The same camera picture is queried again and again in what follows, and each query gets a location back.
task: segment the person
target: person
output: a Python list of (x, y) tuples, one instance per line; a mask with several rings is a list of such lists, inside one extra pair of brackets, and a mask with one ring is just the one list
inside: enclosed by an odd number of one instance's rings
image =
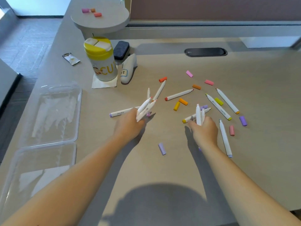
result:
[[(95, 196), (115, 157), (145, 125), (136, 122), (137, 109), (122, 115), (113, 135), (63, 175), (35, 194), (2, 226), (77, 225)], [(226, 200), (240, 226), (301, 226), (289, 211), (256, 185), (217, 146), (218, 129), (210, 117), (199, 126), (189, 122)]]

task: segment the cartoon character on cup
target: cartoon character on cup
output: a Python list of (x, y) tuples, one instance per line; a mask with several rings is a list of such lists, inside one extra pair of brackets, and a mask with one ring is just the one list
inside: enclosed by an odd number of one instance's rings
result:
[(102, 70), (98, 69), (95, 65), (93, 65), (93, 70), (96, 74), (103, 74)]

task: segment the white round platform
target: white round platform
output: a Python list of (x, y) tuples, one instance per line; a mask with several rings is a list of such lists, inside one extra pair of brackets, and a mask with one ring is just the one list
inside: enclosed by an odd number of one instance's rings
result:
[[(72, 6), (71, 18), (83, 34), (95, 30), (97, 34), (106, 34), (123, 29), (129, 22), (129, 11), (120, 0), (76, 0)], [(95, 8), (102, 16), (94, 13), (82, 13), (82, 8)]]

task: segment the transparent plastic lid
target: transparent plastic lid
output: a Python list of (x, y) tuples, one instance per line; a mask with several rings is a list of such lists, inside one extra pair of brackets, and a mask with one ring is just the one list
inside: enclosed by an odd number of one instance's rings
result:
[(77, 140), (81, 98), (77, 84), (41, 87), (29, 109), (19, 147)]
[(0, 224), (75, 164), (75, 143), (22, 148), (15, 153), (0, 198)]

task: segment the black oval desk outlet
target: black oval desk outlet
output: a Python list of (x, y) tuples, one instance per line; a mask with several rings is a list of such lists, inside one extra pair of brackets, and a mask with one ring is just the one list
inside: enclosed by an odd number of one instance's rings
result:
[(184, 53), (189, 57), (225, 56), (228, 54), (223, 48), (188, 48)]

